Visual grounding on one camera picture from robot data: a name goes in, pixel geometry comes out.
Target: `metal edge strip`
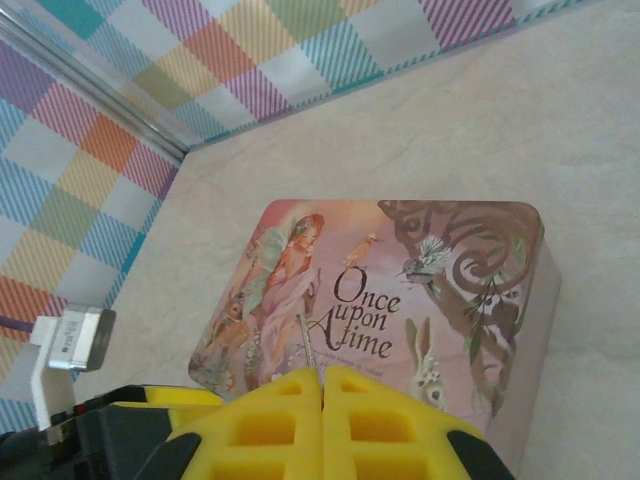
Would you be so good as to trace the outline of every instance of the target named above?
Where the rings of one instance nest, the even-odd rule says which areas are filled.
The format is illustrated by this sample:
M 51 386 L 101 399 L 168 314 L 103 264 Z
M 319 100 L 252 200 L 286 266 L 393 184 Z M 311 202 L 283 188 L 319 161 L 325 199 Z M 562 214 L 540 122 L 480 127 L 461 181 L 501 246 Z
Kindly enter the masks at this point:
M 189 147 L 171 132 L 133 106 L 90 69 L 25 22 L 1 0 L 0 32 L 43 65 L 71 82 L 132 132 L 152 142 L 176 160 L 182 161 L 189 152 Z

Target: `plaid pattern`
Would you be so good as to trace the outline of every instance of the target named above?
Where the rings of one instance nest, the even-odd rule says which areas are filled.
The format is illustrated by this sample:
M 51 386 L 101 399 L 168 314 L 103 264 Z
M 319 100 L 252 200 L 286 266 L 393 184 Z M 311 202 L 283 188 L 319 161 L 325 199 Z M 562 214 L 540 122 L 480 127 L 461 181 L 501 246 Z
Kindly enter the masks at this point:
M 68 301 L 113 303 L 177 163 L 2 38 L 0 64 L 3 433 L 35 424 L 33 322 Z
M 134 105 L 194 145 L 580 1 L 20 3 L 27 21 L 67 51 L 82 51 Z

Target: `fairy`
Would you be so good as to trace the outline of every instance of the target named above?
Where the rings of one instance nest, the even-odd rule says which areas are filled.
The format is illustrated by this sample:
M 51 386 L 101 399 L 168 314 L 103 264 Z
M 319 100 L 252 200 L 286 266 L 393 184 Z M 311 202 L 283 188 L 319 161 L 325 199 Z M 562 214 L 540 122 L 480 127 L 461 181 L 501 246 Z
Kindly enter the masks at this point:
M 251 359 L 247 358 L 256 360 L 245 369 L 249 388 L 271 381 L 285 362 L 285 350 L 299 329 L 300 316 L 310 313 L 310 300 L 320 281 L 312 252 L 323 227 L 324 217 L 314 213 L 294 222 L 288 236 L 272 227 L 258 239 L 263 271 L 247 284 L 243 305 L 243 317 L 255 319 L 258 333 L 249 347 Z

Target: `decorative swirl pattern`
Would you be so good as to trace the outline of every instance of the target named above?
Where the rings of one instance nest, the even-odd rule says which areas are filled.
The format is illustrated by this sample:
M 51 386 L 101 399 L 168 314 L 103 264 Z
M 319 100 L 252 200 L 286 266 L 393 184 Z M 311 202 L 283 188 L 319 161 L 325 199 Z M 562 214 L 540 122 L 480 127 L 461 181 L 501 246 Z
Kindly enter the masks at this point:
M 394 221 L 396 238 L 412 257 L 427 235 L 439 236 L 451 249 L 464 242 L 467 249 L 453 264 L 453 280 L 474 295 L 484 293 L 483 279 L 505 268 L 514 256 L 523 260 L 518 271 L 498 283 L 494 294 L 521 283 L 531 270 L 542 236 L 538 213 L 521 203 L 392 200 L 378 206 Z

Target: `rabbit illustration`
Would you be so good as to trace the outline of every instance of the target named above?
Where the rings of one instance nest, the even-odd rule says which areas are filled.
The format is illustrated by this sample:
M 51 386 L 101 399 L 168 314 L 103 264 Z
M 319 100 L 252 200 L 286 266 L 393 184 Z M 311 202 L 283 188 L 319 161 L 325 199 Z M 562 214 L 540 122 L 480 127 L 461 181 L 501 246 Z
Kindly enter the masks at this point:
M 409 386 L 409 394 L 416 400 L 446 411 L 444 385 L 432 355 L 431 320 L 429 317 L 416 328 L 413 320 L 406 320 L 407 343 L 413 353 L 416 373 Z

